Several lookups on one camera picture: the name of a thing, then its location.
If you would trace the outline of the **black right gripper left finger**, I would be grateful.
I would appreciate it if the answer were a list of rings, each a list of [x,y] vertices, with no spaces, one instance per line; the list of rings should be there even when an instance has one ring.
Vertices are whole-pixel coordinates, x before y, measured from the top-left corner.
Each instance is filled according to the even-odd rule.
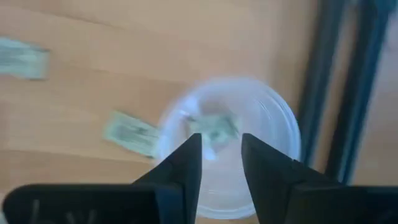
[[[194,134],[131,184],[29,184],[6,195],[7,224],[194,224],[201,183]]]

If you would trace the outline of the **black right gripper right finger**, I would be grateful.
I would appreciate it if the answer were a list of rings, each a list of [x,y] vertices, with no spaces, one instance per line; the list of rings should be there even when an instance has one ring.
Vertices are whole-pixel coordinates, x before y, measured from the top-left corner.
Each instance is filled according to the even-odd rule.
[[[339,183],[249,133],[241,154],[260,224],[398,224],[398,186]]]

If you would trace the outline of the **small green white sachet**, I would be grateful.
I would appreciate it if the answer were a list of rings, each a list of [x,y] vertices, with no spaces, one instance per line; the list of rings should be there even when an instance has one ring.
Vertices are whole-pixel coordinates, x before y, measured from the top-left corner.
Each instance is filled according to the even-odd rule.
[[[0,37],[0,74],[28,80],[42,80],[46,76],[48,61],[48,50]]]
[[[121,111],[113,111],[104,128],[103,138],[146,157],[157,155],[158,128]]]
[[[216,160],[217,152],[239,137],[239,118],[230,112],[186,116],[188,133],[200,133],[204,158]]]

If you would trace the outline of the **clear round plastic container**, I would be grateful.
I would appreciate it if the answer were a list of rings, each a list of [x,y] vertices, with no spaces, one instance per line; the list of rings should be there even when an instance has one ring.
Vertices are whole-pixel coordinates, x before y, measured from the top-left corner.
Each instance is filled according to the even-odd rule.
[[[205,159],[202,151],[197,213],[212,219],[246,218],[255,209],[242,165],[243,134],[250,133],[293,159],[301,154],[300,131],[292,110],[265,83],[222,78],[188,91],[163,115],[155,159],[161,162],[190,137],[186,116],[223,112],[239,118],[239,137],[218,151],[216,160]]]

